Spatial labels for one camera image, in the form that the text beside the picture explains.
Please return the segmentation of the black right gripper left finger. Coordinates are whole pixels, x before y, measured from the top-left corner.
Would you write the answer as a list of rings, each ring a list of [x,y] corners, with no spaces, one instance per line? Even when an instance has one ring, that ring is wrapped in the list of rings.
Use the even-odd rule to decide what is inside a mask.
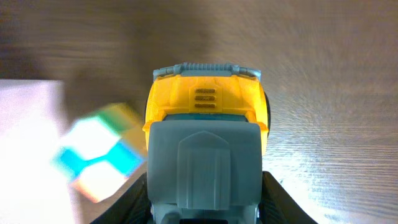
[[[146,224],[151,218],[147,174],[143,173],[122,196],[91,224]]]

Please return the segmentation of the multicoloured puzzle cube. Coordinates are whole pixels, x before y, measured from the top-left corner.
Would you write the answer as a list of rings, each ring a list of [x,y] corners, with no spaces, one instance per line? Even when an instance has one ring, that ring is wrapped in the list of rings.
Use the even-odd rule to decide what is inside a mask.
[[[93,203],[117,192],[147,159],[139,115],[111,103],[78,120],[53,158],[67,182]]]

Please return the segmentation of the yellow grey toy truck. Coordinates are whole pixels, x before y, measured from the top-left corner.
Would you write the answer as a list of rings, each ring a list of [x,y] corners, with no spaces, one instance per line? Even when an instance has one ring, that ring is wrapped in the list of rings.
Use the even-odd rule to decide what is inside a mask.
[[[143,130],[154,223],[259,223],[271,123],[261,72],[180,63],[153,77]]]

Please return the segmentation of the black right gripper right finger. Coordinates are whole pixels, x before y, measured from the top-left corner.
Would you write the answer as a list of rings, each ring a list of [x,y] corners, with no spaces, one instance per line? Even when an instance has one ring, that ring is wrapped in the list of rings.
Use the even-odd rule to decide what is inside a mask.
[[[317,224],[268,171],[262,172],[260,221],[263,224]]]

